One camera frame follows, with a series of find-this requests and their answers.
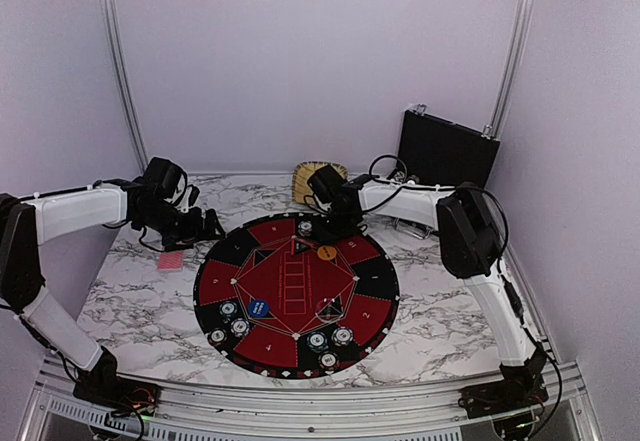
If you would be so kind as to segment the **green blue chip stack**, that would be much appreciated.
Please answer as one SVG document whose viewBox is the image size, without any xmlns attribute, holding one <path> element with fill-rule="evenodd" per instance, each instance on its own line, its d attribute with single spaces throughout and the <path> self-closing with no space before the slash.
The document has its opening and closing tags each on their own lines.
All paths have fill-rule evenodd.
<svg viewBox="0 0 640 441">
<path fill-rule="evenodd" d="M 235 301 L 227 300 L 219 305 L 219 314 L 225 323 L 232 321 L 238 312 L 238 306 Z"/>
<path fill-rule="evenodd" d="M 327 336 L 320 331 L 312 332 L 307 336 L 308 348 L 315 353 L 321 353 L 328 349 L 329 342 Z"/>
</svg>

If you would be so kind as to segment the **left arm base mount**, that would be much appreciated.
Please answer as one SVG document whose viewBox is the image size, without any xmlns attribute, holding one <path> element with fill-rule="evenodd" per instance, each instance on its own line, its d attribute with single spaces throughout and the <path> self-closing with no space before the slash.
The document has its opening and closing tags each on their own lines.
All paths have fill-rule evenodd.
<svg viewBox="0 0 640 441">
<path fill-rule="evenodd" d="M 147 430 L 145 415 L 152 415 L 157 406 L 160 387 L 153 383 L 116 378 L 111 381 L 81 379 L 75 382 L 73 396 L 77 399 L 111 409 L 112 418 L 130 416 L 137 422 L 138 438 Z"/>
</svg>

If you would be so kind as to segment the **clear round dealer button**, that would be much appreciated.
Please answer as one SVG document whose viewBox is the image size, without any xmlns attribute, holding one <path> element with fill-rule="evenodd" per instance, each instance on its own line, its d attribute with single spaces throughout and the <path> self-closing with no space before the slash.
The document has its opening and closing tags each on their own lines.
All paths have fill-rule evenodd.
<svg viewBox="0 0 640 441">
<path fill-rule="evenodd" d="M 341 297 L 326 297 L 316 303 L 315 316 L 323 323 L 332 323 L 341 319 L 344 308 Z"/>
</svg>

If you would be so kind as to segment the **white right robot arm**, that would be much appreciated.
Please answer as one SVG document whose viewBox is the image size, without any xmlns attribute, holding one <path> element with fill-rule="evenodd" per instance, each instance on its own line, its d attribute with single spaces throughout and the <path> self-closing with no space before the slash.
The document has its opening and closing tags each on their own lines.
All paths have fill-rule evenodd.
<svg viewBox="0 0 640 441">
<path fill-rule="evenodd" d="M 496 386 L 496 401 L 515 409 L 533 394 L 546 356 L 525 319 L 521 298 L 501 269 L 507 226 L 494 220 L 489 192 L 472 182 L 425 186 L 373 174 L 346 180 L 331 165 L 315 171 L 307 184 L 324 210 L 326 232 L 337 239 L 358 232 L 367 214 L 433 229 L 443 266 L 471 291 L 496 340 L 505 379 Z"/>
</svg>

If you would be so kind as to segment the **blue small blind button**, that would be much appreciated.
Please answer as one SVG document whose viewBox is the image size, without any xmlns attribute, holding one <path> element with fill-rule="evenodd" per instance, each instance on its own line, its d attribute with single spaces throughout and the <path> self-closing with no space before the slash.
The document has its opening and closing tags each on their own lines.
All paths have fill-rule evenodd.
<svg viewBox="0 0 640 441">
<path fill-rule="evenodd" d="M 264 299 L 253 299 L 249 303 L 248 315 L 253 319 L 266 318 L 270 314 L 270 305 Z"/>
</svg>

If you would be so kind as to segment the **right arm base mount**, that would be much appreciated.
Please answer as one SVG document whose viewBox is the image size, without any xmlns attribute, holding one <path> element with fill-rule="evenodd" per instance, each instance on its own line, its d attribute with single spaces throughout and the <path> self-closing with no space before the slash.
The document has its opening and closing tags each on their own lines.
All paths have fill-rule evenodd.
<svg viewBox="0 0 640 441">
<path fill-rule="evenodd" d="M 540 420 L 549 395 L 545 387 L 525 392 L 514 381 L 496 381 L 468 386 L 460 391 L 458 406 L 469 419 L 490 416 L 495 435 L 501 440 L 526 440 Z"/>
</svg>

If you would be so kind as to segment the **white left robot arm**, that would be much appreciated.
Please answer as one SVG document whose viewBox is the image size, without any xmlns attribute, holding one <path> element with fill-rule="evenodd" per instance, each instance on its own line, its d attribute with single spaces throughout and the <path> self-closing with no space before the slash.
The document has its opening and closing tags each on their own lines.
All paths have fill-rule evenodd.
<svg viewBox="0 0 640 441">
<path fill-rule="evenodd" d="M 119 405 L 127 393 L 115 375 L 117 358 L 79 326 L 79 300 L 57 297 L 97 272 L 109 239 L 123 227 L 155 232 L 160 252 L 224 238 L 216 211 L 199 207 L 198 196 L 181 167 L 158 157 L 131 180 L 1 196 L 1 299 L 46 348 L 89 375 L 86 387 L 106 406 Z M 50 272 L 71 281 L 50 287 Z"/>
</svg>

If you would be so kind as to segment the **black triangular all-in marker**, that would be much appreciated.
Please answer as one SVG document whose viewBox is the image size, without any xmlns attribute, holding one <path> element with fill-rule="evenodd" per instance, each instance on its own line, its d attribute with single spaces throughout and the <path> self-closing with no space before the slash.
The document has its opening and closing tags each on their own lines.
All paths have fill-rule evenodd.
<svg viewBox="0 0 640 441">
<path fill-rule="evenodd" d="M 309 245 L 306 242 L 303 242 L 301 240 L 295 239 L 291 241 L 291 255 L 292 256 L 297 256 L 300 255 L 306 251 L 309 251 L 313 248 L 312 245 Z"/>
</svg>

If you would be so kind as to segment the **red black chip stack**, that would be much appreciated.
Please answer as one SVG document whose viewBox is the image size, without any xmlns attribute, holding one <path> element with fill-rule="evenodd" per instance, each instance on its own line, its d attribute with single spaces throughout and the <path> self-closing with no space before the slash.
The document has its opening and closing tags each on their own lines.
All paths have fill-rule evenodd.
<svg viewBox="0 0 640 441">
<path fill-rule="evenodd" d="M 224 329 L 216 328 L 207 334 L 207 340 L 212 346 L 224 344 L 227 339 L 227 333 Z"/>
<path fill-rule="evenodd" d="M 334 352 L 326 351 L 319 355 L 318 363 L 322 370 L 334 371 L 339 366 L 339 358 Z"/>
</svg>

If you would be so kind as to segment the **red playing card deck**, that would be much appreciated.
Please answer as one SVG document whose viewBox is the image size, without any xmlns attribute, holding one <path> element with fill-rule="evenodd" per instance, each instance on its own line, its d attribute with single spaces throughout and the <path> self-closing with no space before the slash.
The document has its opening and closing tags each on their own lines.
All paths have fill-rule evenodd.
<svg viewBox="0 0 640 441">
<path fill-rule="evenodd" d="M 158 262 L 157 270 L 160 272 L 176 272 L 183 269 L 184 252 L 164 252 L 161 253 Z"/>
</svg>

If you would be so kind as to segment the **orange big blind button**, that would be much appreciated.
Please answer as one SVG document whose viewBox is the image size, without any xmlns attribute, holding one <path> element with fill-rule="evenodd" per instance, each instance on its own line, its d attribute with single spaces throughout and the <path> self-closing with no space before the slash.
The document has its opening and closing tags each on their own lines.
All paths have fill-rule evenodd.
<svg viewBox="0 0 640 441">
<path fill-rule="evenodd" d="M 317 249 L 317 255 L 321 260 L 332 261 L 337 256 L 337 249 L 331 245 L 322 245 Z"/>
</svg>

